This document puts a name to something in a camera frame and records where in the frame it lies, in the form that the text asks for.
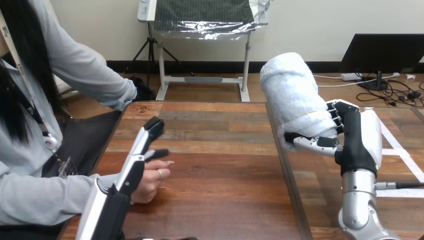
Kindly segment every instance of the white robotic hand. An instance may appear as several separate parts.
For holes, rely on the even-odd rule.
[[[328,112],[344,133],[344,146],[337,138],[305,137],[285,133],[287,142],[335,158],[343,181],[342,208],[338,222],[343,232],[353,240],[400,240],[384,229],[376,207],[377,170],[382,163],[380,119],[373,110],[360,108],[341,99],[327,102]]]

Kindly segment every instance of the sleeve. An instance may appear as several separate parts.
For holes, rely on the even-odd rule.
[[[122,111],[136,97],[133,82],[99,62],[74,41],[50,15],[43,1],[31,2],[41,22],[54,74],[102,105]]]
[[[105,186],[112,186],[117,175],[76,175],[62,179],[3,174],[0,176],[0,225],[52,226],[81,214],[96,177]]]

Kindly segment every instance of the robotic arm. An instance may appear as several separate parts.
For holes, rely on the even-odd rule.
[[[344,100],[327,102],[328,112],[344,132],[344,146],[337,138],[305,137],[286,133],[286,141],[299,148],[332,156],[340,165],[342,176],[342,208],[338,222],[353,240],[400,240],[384,229],[376,213],[376,190],[393,189],[395,183],[376,183],[382,163],[380,120],[373,110],[360,112],[358,106]]]
[[[122,225],[131,205],[131,194],[143,177],[145,163],[169,154],[167,149],[147,151],[150,143],[162,134],[163,129],[164,122],[161,119],[150,119],[138,132],[114,184],[105,187],[98,178],[94,181],[79,221],[77,240],[123,239]]]

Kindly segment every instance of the light blue sweater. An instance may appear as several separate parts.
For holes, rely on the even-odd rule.
[[[38,13],[54,74],[79,92],[116,110],[122,110],[135,98],[134,84],[80,47],[50,16],[43,1],[29,2]],[[29,98],[18,70],[0,62]],[[52,136],[61,143],[62,133],[41,86],[28,71],[26,74],[36,108]],[[37,122],[27,111],[24,113],[29,144],[11,140],[0,119],[0,225],[55,225],[82,213],[95,176],[41,178],[43,165],[52,156],[52,151],[43,143]],[[107,186],[112,185],[115,176],[100,178]]]

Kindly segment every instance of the ring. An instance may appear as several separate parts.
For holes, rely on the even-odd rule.
[[[159,178],[159,180],[162,180],[162,172],[161,172],[160,170],[158,170],[158,169],[156,169],[156,171],[158,171],[158,172],[159,172],[159,174],[160,174],[160,178]]]

